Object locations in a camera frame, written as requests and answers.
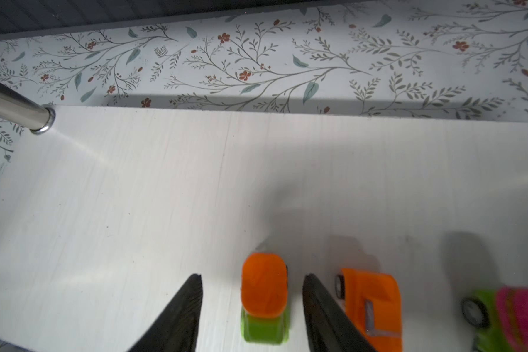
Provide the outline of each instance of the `pink toy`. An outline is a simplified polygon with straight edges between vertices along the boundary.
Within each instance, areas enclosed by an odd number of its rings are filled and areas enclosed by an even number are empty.
[[[528,288],[501,288],[495,305],[508,343],[516,352],[528,352]]]

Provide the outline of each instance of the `toy wheel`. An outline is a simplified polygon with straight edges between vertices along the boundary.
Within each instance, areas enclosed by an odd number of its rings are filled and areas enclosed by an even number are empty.
[[[487,308],[479,299],[468,297],[462,299],[462,314],[473,327],[486,328],[490,325]]]
[[[334,288],[336,289],[336,296],[338,299],[345,298],[344,276],[337,275],[334,281]]]

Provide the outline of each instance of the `chrome pole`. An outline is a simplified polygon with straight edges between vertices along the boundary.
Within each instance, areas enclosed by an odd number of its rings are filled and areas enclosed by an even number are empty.
[[[0,83],[0,117],[40,135],[55,121],[55,111],[32,102]]]

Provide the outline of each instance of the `wallpaper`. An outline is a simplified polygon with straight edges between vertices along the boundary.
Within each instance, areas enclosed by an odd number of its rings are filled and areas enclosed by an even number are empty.
[[[528,123],[528,0],[378,0],[0,41],[40,104]],[[0,175],[24,128],[0,119]]]

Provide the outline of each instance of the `toy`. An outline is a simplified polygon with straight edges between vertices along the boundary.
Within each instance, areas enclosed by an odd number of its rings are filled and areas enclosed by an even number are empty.
[[[378,352],[401,352],[401,295],[387,274],[342,269],[336,295],[346,315]]]
[[[528,288],[475,291],[461,308],[478,329],[473,352],[528,352]]]
[[[247,342],[281,344],[289,337],[288,269],[278,255],[253,253],[243,265],[241,335]]]

